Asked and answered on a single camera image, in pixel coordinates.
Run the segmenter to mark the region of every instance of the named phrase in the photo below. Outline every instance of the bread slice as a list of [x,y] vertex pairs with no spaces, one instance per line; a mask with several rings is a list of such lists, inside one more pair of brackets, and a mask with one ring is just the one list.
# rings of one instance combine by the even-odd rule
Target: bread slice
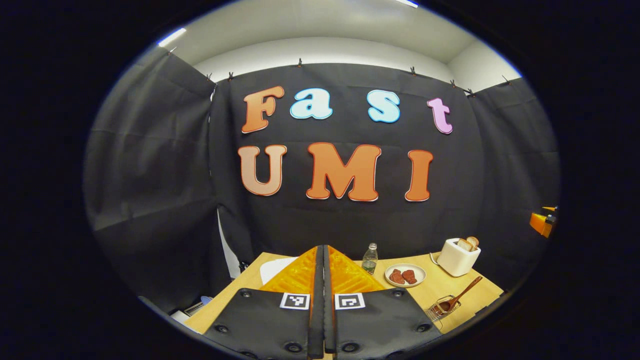
[[478,245],[480,245],[480,241],[475,236],[469,236],[467,241],[473,245],[473,249],[471,251],[476,251],[478,249]]
[[458,246],[465,249],[466,251],[472,251],[472,249],[474,248],[474,246],[465,239],[459,239]]

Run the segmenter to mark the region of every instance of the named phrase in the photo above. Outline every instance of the wire basket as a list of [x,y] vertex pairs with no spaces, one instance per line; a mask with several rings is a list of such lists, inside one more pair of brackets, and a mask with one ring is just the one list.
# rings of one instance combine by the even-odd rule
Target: wire basket
[[454,298],[453,295],[447,295],[445,297],[441,297],[440,299],[436,300],[436,302],[433,305],[425,309],[424,312],[427,314],[427,316],[433,323],[435,323],[436,321],[440,321],[443,318],[447,317],[449,314],[453,313],[457,308],[459,308],[462,305],[460,301],[457,301],[456,304],[453,305],[453,307],[450,308],[448,311],[443,311],[442,308],[440,307],[440,303],[443,301],[451,300],[453,298]]

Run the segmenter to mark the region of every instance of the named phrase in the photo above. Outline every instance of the table surface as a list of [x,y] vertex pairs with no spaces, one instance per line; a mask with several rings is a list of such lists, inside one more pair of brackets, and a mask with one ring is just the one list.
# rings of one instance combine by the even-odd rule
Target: table surface
[[[434,252],[433,259],[438,261],[439,255],[439,252]],[[218,317],[238,290],[241,288],[259,289],[262,286],[262,278],[260,277],[260,266],[262,266],[262,264],[268,261],[289,257],[290,256],[263,252],[245,271],[240,274],[237,279],[233,280],[231,284],[217,294],[210,303],[203,306],[197,313],[187,319],[185,321],[185,325],[194,331],[203,334],[211,326],[213,321]],[[361,265],[362,261],[355,261],[355,263]],[[471,269],[471,271],[466,275],[453,277],[438,265],[434,264],[431,261],[429,254],[410,256],[408,258],[380,259],[378,260],[376,271],[373,276],[385,288],[394,288],[395,286],[385,280],[385,270],[392,265],[401,263],[417,265],[423,268],[427,274],[425,280],[421,284],[412,288],[407,288],[418,305],[423,309],[427,309],[441,297],[447,295],[457,296],[476,277],[482,276],[474,269]],[[460,299],[460,303],[462,305],[449,316],[441,319],[440,323],[437,323],[436,326],[443,334],[455,329],[462,323],[471,319],[479,310],[489,306],[494,300],[500,297],[502,292],[502,289],[483,276],[483,279]],[[325,356],[325,359],[332,358],[331,354],[327,354]]]

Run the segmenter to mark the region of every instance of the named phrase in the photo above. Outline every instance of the plastic bottle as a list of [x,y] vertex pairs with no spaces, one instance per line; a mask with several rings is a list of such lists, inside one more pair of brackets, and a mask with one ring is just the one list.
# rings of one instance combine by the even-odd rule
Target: plastic bottle
[[376,271],[376,263],[378,262],[378,246],[375,243],[369,244],[369,250],[362,257],[362,268],[373,275]]

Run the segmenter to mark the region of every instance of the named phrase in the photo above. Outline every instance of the ceiling light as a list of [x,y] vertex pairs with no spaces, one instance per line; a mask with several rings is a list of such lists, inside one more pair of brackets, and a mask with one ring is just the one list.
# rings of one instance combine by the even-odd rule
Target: ceiling light
[[409,5],[412,8],[418,8],[418,4],[414,3],[413,1],[409,1],[409,0],[396,0],[398,3],[403,3],[405,5]]
[[158,43],[158,46],[165,46],[166,44],[169,44],[170,42],[174,41],[177,37],[179,37],[180,35],[184,34],[185,31],[187,31],[187,29],[182,28],[182,29],[174,32],[173,34],[167,36],[164,40],[160,41]]

